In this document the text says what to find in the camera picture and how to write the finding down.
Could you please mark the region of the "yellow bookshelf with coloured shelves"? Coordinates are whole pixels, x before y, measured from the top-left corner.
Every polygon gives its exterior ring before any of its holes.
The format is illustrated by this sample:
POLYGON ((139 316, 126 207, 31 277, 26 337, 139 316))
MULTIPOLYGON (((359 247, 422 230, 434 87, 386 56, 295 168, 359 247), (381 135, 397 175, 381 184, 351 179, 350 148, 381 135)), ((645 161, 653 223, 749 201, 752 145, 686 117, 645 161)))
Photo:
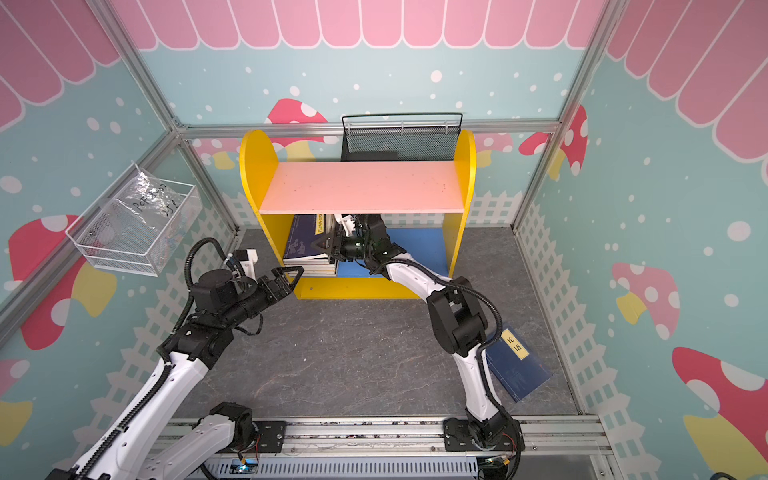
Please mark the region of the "yellow bookshelf with coloured shelves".
POLYGON ((451 161, 314 162, 278 159, 271 139, 247 133, 239 153, 244 193, 277 258, 284 255, 296 214, 440 213, 441 246, 456 268, 476 183, 477 149, 464 130, 451 161))

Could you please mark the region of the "dark portrait cover book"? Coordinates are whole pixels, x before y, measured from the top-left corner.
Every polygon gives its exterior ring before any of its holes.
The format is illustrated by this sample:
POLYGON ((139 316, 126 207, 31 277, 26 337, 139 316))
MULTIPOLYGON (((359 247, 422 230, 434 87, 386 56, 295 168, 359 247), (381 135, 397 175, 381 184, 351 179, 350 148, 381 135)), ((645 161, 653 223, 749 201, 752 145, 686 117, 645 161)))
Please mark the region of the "dark portrait cover book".
POLYGON ((335 271, 337 273, 337 266, 335 264, 328 264, 328 265, 299 265, 304 268, 304 271, 313 271, 313 272, 333 272, 335 271))

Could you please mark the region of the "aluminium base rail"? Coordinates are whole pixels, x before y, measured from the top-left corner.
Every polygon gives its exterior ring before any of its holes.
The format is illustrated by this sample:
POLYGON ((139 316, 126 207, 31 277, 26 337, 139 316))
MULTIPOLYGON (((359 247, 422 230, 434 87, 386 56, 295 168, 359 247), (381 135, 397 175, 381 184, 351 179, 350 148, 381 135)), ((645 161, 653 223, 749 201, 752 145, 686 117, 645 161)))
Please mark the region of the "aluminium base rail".
MULTIPOLYGON (((600 455, 612 448, 593 415, 519 416, 525 455, 600 455)), ((446 456, 443 416, 286 417, 259 419, 256 452, 266 457, 446 456)))

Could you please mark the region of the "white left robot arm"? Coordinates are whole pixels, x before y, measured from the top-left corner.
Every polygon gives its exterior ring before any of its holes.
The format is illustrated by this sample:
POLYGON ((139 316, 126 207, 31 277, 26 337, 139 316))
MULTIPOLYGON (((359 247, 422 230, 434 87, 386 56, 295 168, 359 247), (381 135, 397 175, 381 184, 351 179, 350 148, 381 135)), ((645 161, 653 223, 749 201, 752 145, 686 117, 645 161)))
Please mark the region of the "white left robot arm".
POLYGON ((171 334, 157 347, 157 365, 139 393, 99 440, 71 467, 51 479, 184 479, 196 470, 213 475, 206 461, 221 450, 237 455, 261 436, 250 408, 222 402, 159 455, 150 450, 191 390, 243 329, 291 295, 304 270, 276 267, 270 276, 246 275, 213 237, 190 249, 184 263, 188 298, 171 334))

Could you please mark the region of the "navy book floral cover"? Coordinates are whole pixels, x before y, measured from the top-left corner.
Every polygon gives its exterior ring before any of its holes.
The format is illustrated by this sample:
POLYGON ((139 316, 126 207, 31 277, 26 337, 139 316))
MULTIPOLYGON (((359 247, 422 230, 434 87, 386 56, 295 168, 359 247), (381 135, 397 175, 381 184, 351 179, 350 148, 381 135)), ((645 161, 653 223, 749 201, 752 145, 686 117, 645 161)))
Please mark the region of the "navy book floral cover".
POLYGON ((286 258, 283 260, 285 266, 299 266, 299 265, 328 265, 332 264, 333 260, 329 257, 310 257, 310 258, 286 258))

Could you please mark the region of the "navy book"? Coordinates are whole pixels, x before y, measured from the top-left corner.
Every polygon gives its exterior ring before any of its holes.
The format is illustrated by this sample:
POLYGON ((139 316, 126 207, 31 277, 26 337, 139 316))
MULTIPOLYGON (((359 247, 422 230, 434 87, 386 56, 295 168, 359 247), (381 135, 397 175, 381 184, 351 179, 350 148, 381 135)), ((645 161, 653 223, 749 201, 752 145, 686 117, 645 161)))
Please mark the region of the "navy book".
POLYGON ((286 258, 317 258, 324 253, 314 248, 314 242, 323 235, 330 235, 334 219, 329 214, 296 214, 286 241, 283 260, 286 258))
POLYGON ((552 373, 520 336, 504 326, 500 339, 486 351, 488 365, 515 402, 545 384, 552 373))

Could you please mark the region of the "yellow cartoon cover book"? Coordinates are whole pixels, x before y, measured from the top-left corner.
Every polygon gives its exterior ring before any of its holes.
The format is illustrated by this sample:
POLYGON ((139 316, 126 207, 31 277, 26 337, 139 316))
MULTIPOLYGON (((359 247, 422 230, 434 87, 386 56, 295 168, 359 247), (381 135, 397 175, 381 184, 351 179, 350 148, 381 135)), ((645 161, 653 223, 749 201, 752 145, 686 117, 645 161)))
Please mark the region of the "yellow cartoon cover book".
MULTIPOLYGON (((290 271, 287 272, 286 275, 289 277, 295 277, 298 275, 298 271, 290 271)), ((335 278, 337 276, 337 273, 335 271, 333 272, 313 272, 313 271, 303 271, 301 274, 302 278, 308 277, 308 278, 335 278)))

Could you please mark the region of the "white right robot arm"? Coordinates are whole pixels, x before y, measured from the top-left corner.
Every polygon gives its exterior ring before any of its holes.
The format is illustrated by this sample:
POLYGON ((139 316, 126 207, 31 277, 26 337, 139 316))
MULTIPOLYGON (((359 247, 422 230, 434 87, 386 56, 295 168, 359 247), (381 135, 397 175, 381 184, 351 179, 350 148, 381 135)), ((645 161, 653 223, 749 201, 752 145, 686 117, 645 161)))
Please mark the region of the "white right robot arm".
POLYGON ((521 427, 492 384, 487 350, 501 340, 503 321, 486 295, 464 277, 451 279, 416 261, 392 241, 379 215, 337 216, 312 246, 333 260, 358 263, 423 300, 435 339, 459 371, 470 438, 481 449, 504 440, 515 453, 524 449, 521 427))

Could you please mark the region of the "clear plastic bag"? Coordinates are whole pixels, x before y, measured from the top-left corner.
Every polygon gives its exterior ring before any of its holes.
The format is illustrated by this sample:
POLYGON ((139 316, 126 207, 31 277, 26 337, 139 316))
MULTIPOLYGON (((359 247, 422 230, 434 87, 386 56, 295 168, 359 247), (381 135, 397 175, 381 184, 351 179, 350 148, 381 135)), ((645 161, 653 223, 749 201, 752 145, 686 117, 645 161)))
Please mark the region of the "clear plastic bag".
POLYGON ((109 200, 107 225, 116 240, 152 243, 176 212, 178 200, 164 180, 140 170, 109 200))

